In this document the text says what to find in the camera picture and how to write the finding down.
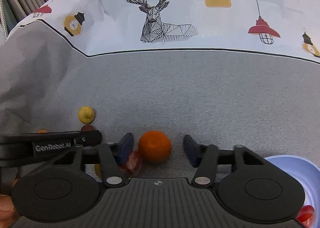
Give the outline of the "bare left hand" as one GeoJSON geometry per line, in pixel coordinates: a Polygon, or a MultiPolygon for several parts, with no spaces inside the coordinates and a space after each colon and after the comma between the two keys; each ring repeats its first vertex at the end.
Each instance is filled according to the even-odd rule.
{"type": "Polygon", "coordinates": [[[1,194],[0,197],[0,227],[7,228],[17,221],[18,213],[12,203],[11,197],[1,194]]]}

